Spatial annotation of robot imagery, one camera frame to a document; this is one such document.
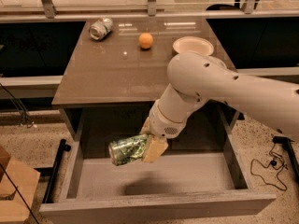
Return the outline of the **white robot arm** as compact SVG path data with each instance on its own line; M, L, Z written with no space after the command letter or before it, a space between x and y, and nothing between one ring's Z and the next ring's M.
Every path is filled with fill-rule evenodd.
M195 52L176 55L167 66L169 84L149 112L141 132L149 137L143 162L156 161L167 141L185 128L188 117L214 100L299 138L299 85L238 74L223 62Z

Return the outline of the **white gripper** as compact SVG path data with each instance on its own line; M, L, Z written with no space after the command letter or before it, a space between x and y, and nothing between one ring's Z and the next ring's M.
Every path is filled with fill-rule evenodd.
M156 100L149 111L149 118L145 120L140 130L140 134L151 133L147 139L142 161L155 162L168 148L166 138L174 139L178 137L185 126L186 120L174 122L167 118L159 109L159 101Z

